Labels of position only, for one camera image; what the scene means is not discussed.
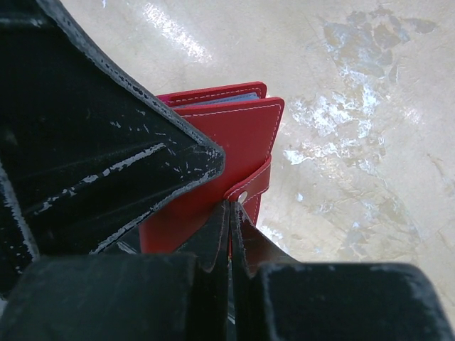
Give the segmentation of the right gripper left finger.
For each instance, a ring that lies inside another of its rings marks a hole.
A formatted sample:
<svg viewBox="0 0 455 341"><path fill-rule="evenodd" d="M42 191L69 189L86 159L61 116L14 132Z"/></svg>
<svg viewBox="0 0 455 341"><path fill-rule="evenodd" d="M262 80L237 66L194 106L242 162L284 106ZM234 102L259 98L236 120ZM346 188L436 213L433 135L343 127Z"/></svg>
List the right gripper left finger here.
<svg viewBox="0 0 455 341"><path fill-rule="evenodd" d="M46 258L1 317L2 340L224 340L230 206L171 254Z"/></svg>

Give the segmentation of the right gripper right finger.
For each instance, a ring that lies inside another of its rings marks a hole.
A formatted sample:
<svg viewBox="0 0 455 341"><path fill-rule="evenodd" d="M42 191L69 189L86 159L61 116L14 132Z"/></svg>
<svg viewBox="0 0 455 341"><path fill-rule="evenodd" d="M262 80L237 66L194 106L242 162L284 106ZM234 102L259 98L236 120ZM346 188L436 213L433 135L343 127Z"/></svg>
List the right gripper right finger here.
<svg viewBox="0 0 455 341"><path fill-rule="evenodd" d="M453 340L432 283L404 263L300 262L230 206L239 340Z"/></svg>

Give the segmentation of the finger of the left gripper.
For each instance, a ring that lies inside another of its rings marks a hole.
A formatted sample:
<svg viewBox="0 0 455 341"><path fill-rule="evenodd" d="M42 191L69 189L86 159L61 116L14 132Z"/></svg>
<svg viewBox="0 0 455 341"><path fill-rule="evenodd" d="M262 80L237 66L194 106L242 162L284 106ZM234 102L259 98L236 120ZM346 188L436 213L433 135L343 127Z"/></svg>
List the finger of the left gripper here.
<svg viewBox="0 0 455 341"><path fill-rule="evenodd" d="M3 284L42 256L104 251L224 165L61 2L1 2Z"/></svg>

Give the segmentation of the red leather card holder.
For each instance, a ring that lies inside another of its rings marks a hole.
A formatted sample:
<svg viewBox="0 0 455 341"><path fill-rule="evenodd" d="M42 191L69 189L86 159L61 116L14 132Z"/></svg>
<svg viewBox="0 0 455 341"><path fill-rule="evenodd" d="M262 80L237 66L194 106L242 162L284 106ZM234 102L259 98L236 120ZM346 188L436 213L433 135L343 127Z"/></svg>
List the red leather card holder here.
<svg viewBox="0 0 455 341"><path fill-rule="evenodd" d="M159 99L223 148L225 169L141 223L141 251L173 252L207 222L222 200L240 203L256 222L261 196L269 188L284 100L267 96L263 82L163 94Z"/></svg>

